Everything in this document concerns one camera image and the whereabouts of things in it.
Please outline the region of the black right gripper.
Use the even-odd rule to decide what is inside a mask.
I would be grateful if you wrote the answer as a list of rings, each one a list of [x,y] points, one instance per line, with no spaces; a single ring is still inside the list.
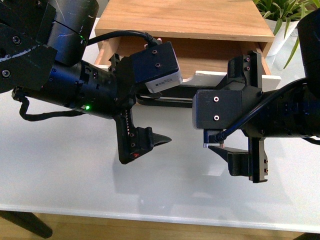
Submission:
[[[218,84],[219,90],[242,91],[242,115],[249,112],[256,106],[266,92],[262,90],[262,57],[259,53],[250,51],[247,55],[235,57],[228,62],[227,75]],[[218,154],[227,163],[247,159],[249,152],[247,150],[220,147],[210,145],[208,147],[214,153]]]

